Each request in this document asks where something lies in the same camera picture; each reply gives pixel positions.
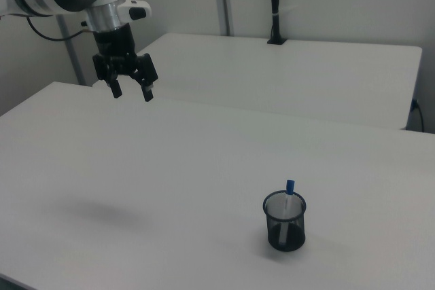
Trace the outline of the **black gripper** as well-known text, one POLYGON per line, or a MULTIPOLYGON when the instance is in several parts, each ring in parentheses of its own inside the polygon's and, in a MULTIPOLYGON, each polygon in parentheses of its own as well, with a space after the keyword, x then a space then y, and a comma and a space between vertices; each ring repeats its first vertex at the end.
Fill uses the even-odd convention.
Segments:
POLYGON ((129 75, 140 86, 145 102, 154 95, 152 88, 158 79, 156 68, 149 54, 137 56, 130 24, 112 31, 94 32, 98 53, 92 57, 97 78, 105 81, 114 98, 122 96, 119 75, 129 75))

